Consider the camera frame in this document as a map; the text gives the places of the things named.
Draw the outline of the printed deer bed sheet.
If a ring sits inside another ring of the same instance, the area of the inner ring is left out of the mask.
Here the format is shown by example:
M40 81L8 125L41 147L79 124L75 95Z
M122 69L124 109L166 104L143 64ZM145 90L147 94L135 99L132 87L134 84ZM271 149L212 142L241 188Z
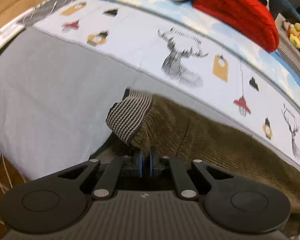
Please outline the printed deer bed sheet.
M300 169L300 108L213 40L110 0L76 0L0 56L0 152L37 179L87 160L126 88L245 131Z

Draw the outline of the yellow plush toy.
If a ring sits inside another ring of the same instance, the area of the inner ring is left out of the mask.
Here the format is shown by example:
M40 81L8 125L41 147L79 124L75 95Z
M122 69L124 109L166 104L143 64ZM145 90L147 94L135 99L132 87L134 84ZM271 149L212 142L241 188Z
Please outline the yellow plush toy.
M300 23L290 24L287 35L290 43L300 51Z

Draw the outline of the light blue patterned blanket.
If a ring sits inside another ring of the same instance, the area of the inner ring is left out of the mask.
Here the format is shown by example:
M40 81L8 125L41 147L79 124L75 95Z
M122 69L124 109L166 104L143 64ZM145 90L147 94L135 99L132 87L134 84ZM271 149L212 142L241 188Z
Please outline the light blue patterned blanket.
M207 37L262 72L300 108L300 72L293 69L277 51L266 52L259 45L223 22L188 3L170 0L110 0L153 12Z

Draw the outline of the folded red blanket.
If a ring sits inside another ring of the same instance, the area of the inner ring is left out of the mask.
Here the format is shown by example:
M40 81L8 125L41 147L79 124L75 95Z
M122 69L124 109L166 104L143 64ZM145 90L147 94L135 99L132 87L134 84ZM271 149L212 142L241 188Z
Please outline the folded red blanket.
M258 0L194 0L193 6L236 29L269 53L279 46L275 20Z

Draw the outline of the olive corduroy pants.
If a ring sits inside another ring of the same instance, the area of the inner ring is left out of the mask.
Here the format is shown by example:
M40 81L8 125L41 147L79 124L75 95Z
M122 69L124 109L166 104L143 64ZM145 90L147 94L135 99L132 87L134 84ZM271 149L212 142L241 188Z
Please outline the olive corduroy pants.
M292 213L283 232L300 235L300 171L246 133L215 122L168 98L127 89L106 124L127 145L188 163L193 159L265 183L283 192Z

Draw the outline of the teal shark plush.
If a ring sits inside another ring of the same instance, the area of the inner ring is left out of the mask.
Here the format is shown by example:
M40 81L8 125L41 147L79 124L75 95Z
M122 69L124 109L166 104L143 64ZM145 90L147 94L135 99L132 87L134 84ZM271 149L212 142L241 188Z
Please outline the teal shark plush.
M274 19L278 14L300 21L300 14L287 0L269 0L269 11Z

